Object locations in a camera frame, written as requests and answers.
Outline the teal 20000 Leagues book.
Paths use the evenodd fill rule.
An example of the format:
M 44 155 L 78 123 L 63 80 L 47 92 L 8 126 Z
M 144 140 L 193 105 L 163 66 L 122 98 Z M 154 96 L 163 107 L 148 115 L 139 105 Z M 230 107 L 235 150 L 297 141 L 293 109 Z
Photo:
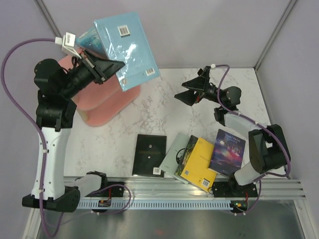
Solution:
M 89 51 L 93 55 L 107 59 L 102 41 L 95 27 L 91 27 L 77 37 L 75 43 L 78 47 Z

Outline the light blue book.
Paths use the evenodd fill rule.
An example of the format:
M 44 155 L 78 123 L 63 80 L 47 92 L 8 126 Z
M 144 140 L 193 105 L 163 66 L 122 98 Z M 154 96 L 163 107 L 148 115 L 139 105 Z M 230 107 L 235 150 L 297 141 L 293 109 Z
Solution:
M 160 76 L 136 12 L 97 19 L 94 26 L 108 58 L 125 64 L 116 72 L 123 91 Z

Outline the green secret garden book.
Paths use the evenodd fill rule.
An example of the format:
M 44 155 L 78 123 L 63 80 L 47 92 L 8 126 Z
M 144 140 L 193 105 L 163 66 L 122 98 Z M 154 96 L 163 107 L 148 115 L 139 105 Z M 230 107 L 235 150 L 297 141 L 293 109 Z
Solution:
M 189 139 L 189 141 L 188 141 L 188 143 L 183 151 L 183 155 L 180 158 L 178 167 L 174 173 L 175 176 L 179 176 L 179 177 L 181 176 L 197 141 L 198 141 L 198 137 L 191 135 L 191 137 L 190 137 L 190 139 Z

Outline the black hardcover book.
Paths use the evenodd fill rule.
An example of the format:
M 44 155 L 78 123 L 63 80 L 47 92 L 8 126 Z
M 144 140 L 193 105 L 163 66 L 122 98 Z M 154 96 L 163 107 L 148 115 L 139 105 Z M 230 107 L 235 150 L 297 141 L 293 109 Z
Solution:
M 132 176 L 163 178 L 160 165 L 166 156 L 165 135 L 138 134 Z

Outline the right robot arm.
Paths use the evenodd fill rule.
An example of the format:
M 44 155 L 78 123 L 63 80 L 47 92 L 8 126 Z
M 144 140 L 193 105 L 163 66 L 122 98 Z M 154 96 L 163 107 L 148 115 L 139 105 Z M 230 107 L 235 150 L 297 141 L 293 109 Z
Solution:
M 231 128 L 248 139 L 249 163 L 230 174 L 228 192 L 239 196 L 246 186 L 260 181 L 266 175 L 281 177 L 274 169 L 286 166 L 282 177 L 288 177 L 291 169 L 291 157 L 282 128 L 277 125 L 263 125 L 242 114 L 237 106 L 241 103 L 242 91 L 236 86 L 222 89 L 210 82 L 210 72 L 215 68 L 230 70 L 229 65 L 205 66 L 197 72 L 197 77 L 182 83 L 186 89 L 175 98 L 188 106 L 206 99 L 220 106 L 214 109 L 214 117 L 222 126 Z

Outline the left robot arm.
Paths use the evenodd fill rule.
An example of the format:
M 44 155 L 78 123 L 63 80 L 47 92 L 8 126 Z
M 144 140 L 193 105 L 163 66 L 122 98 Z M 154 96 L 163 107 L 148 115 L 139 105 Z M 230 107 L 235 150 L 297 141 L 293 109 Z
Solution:
M 103 84 L 125 63 L 94 56 L 87 50 L 73 56 L 71 62 L 73 67 L 68 71 L 51 58 L 34 68 L 34 82 L 39 88 L 35 121 L 39 154 L 33 189 L 22 199 L 24 207 L 71 213 L 82 197 L 92 192 L 103 197 L 109 191 L 106 174 L 97 171 L 65 185 L 65 153 L 77 108 L 72 98 L 92 82 Z

